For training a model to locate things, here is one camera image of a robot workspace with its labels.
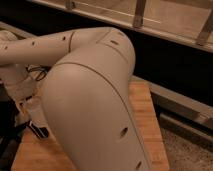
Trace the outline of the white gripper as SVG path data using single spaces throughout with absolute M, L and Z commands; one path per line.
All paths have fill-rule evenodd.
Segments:
M 36 81 L 20 64 L 0 66 L 0 79 L 8 95 L 14 101 L 20 101 L 32 96 L 36 89 Z

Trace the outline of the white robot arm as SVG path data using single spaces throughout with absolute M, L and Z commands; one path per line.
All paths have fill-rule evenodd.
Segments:
M 130 39 L 112 27 L 18 39 L 0 31 L 0 80 L 33 98 L 78 171 L 154 171 L 129 99 Z

